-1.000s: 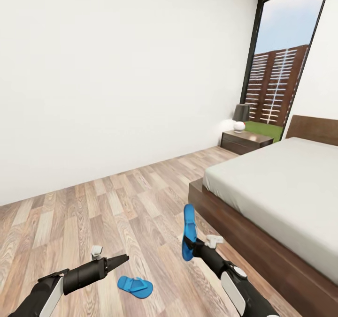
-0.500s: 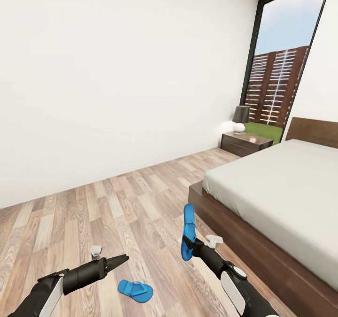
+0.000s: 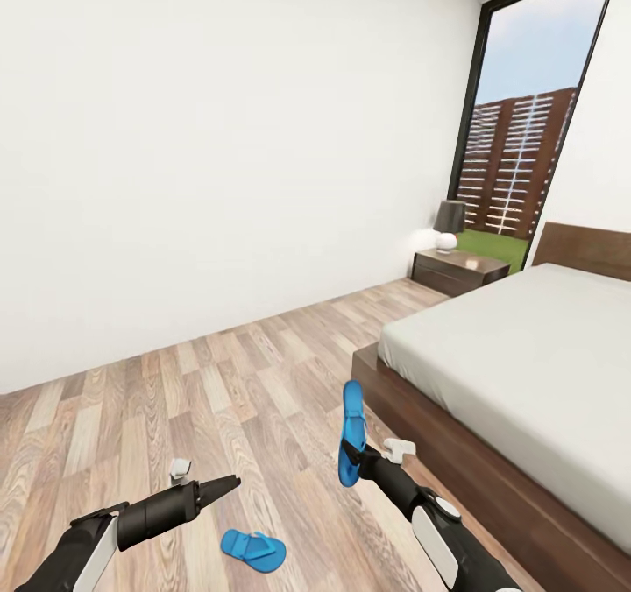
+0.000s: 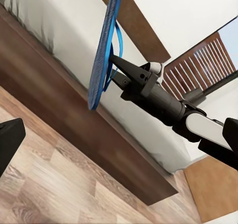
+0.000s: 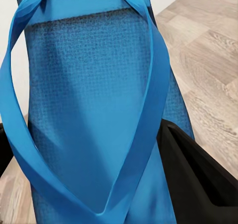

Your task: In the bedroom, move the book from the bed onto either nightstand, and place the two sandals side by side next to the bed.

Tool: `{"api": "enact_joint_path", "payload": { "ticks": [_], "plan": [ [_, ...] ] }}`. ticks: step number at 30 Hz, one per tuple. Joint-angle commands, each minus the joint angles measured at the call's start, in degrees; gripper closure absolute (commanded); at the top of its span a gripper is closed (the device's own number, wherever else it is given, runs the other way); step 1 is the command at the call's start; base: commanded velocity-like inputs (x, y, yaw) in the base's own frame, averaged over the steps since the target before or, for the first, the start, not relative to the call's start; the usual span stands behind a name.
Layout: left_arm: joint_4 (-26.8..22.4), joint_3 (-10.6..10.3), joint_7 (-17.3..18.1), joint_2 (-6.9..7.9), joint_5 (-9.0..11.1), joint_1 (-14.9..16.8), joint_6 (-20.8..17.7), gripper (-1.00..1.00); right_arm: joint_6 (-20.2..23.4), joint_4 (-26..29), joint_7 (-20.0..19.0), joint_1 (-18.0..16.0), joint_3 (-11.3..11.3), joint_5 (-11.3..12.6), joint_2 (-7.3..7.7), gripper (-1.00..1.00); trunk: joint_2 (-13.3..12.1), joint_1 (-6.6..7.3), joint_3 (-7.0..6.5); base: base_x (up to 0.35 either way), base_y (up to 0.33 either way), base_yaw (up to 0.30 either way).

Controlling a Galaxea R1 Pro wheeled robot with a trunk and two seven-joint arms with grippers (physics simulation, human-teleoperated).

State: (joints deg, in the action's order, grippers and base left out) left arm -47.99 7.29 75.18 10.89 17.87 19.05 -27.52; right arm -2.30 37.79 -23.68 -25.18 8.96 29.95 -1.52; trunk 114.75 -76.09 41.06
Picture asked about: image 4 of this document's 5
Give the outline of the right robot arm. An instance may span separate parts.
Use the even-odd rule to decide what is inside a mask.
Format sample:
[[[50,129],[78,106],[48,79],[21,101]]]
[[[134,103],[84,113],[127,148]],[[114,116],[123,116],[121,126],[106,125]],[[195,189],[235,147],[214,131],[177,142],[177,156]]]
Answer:
[[[222,135],[224,123],[207,118],[207,114],[186,100],[176,100],[159,86],[163,81],[164,63],[149,62],[137,66],[119,56],[109,60],[117,66],[110,79],[124,90],[120,96],[131,100],[198,149],[238,170],[238,158]]]

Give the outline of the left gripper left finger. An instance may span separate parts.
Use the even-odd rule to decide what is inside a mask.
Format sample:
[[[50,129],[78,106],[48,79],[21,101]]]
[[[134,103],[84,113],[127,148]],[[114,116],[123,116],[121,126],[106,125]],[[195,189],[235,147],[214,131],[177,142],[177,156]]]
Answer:
[[[21,118],[0,123],[0,178],[25,137]]]

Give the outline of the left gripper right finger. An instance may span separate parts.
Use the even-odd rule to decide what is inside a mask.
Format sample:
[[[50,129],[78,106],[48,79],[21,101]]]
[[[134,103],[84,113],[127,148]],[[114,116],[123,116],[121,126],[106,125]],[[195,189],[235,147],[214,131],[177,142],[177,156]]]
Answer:
[[[238,120],[226,118],[222,135],[238,158]]]

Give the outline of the sandal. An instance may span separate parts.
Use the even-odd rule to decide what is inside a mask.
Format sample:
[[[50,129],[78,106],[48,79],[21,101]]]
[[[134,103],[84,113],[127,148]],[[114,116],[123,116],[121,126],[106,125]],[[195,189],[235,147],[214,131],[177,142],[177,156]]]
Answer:
[[[88,92],[88,107],[89,110],[95,111],[98,107],[102,92],[106,92],[110,82],[110,75],[113,69],[113,64],[109,57],[114,54],[112,38],[114,28],[116,28],[119,39],[119,57],[123,54],[123,39],[122,33],[117,23],[117,16],[119,12],[121,0],[109,0],[106,16],[102,28],[101,37],[97,53],[95,56],[92,74],[90,78],[89,92]]]

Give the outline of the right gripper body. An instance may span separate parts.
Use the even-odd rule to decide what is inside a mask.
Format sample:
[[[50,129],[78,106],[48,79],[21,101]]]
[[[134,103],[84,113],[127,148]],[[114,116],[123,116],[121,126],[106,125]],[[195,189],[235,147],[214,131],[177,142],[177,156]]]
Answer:
[[[132,82],[132,94],[123,92],[120,97],[125,101],[131,100],[152,116],[159,117],[169,108],[172,96],[156,83],[157,79],[158,76],[152,72],[145,86],[138,87]]]

